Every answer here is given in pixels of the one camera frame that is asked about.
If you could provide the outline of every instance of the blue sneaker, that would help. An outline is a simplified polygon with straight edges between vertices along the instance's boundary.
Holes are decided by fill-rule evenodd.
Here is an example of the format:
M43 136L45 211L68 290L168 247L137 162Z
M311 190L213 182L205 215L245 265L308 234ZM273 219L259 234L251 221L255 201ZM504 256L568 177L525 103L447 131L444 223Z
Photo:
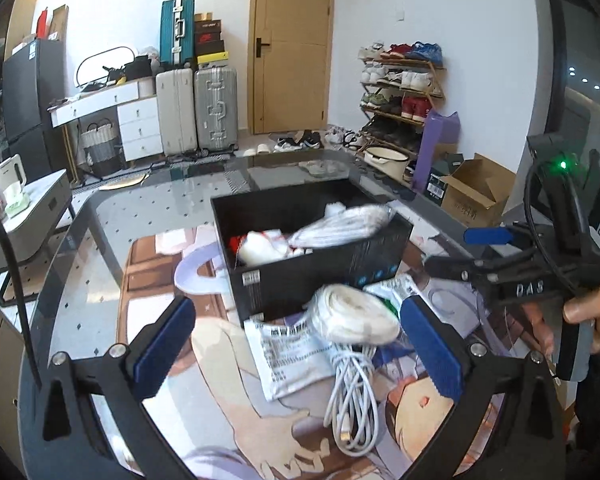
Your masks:
M436 66L442 66L442 49L437 43L421 43L417 41L413 44L411 51L406 54L408 59L421 59L430 61Z

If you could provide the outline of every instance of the screw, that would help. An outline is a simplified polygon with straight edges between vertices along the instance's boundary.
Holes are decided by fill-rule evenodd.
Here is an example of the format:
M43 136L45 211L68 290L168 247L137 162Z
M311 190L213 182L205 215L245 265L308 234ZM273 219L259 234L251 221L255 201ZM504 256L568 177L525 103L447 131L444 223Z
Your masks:
M476 357L484 357L487 355L487 347L482 343L474 343L470 347L471 353Z
M51 362L56 366L61 365L67 359L68 355L66 352L56 352L54 356L51 358Z
M544 361L544 357L538 350L533 350L531 352L531 360L539 365L542 361Z
M114 358L122 357L126 353L126 346L122 343L116 343L109 348L109 355Z

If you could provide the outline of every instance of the silver suitcase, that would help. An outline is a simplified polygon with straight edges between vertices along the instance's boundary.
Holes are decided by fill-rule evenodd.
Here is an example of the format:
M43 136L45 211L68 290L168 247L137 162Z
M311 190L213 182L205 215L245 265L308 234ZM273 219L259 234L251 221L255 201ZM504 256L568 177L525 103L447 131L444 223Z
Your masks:
M155 77L158 123L165 155L179 155L198 148L193 104L193 70L169 70Z
M222 66L196 72L196 116L201 150L235 149L238 143L237 86L235 68Z

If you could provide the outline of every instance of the beige bucket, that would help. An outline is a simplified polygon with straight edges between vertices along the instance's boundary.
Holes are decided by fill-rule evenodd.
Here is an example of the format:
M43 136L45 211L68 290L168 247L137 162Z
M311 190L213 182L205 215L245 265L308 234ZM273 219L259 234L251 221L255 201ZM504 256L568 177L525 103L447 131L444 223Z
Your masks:
M401 182L409 157L391 148L371 146L365 150L365 162Z

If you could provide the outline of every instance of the blue gripper pad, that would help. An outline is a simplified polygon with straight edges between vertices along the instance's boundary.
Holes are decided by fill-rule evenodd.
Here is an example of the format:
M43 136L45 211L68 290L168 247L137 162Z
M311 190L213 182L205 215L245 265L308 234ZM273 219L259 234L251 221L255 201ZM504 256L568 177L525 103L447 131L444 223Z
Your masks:
M461 365L411 298L402 302L400 325L427 369L438 393L458 402L464 390Z
M150 399L158 393L195 324L196 309L193 302L183 298L134 364L132 389L138 401ZM136 338L142 337L142 332L150 331L151 327L145 326Z
M474 227L464 232L464 243L469 245L506 245L512 240L506 227Z

